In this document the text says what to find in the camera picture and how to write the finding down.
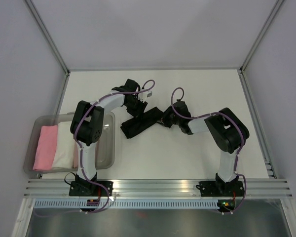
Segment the black t-shirt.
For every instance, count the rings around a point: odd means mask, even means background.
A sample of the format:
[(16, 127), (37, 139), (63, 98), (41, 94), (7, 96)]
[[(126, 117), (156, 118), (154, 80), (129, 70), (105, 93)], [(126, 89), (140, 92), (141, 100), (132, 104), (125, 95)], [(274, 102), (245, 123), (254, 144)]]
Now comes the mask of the black t-shirt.
[(144, 112), (138, 118), (131, 118), (121, 124), (121, 130), (127, 139), (131, 139), (146, 129), (156, 124), (162, 117), (163, 112), (154, 107), (147, 112)]

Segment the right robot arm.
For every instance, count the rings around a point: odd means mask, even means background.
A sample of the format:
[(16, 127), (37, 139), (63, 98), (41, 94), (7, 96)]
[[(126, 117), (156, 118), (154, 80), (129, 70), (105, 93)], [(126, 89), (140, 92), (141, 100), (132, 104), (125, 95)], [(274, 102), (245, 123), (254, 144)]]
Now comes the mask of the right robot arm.
[(216, 191), (221, 195), (232, 191), (239, 181), (236, 175), (239, 153), (250, 133), (230, 108), (192, 117), (186, 103), (179, 100), (163, 113), (159, 123), (167, 128), (177, 125), (187, 135), (209, 132), (221, 151), (220, 166), (215, 176)]

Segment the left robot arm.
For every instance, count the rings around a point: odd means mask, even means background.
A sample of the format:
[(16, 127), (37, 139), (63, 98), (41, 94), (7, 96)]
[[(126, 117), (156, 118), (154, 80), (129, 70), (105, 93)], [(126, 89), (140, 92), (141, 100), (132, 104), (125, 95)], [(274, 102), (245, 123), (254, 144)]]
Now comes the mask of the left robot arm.
[(80, 101), (76, 107), (70, 126), (78, 150), (78, 170), (74, 181), (70, 184), (71, 197), (110, 197), (111, 185), (97, 181), (95, 154), (97, 144), (103, 132), (104, 116), (112, 110), (125, 106), (128, 113), (137, 117), (141, 115), (146, 106), (146, 99), (152, 95), (151, 89), (140, 87), (134, 80), (128, 79), (120, 87), (111, 91), (94, 102)]

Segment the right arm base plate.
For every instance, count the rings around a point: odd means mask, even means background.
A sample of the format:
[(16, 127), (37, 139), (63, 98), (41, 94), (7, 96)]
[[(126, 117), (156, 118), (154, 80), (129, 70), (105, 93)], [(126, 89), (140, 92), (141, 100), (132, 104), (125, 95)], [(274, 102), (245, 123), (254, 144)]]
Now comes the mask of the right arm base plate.
[(202, 197), (242, 197), (245, 188), (241, 181), (235, 183), (219, 183), (216, 181), (201, 181), (195, 186)]

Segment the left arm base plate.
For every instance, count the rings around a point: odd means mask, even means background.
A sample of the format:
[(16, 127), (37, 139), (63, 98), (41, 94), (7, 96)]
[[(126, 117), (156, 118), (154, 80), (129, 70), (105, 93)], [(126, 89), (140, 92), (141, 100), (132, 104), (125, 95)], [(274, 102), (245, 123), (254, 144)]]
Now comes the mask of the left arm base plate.
[(70, 197), (110, 197), (112, 196), (113, 182), (112, 181), (99, 181), (99, 184), (104, 186), (108, 193), (102, 186), (94, 185), (89, 182), (78, 183), (71, 182), (69, 196)]

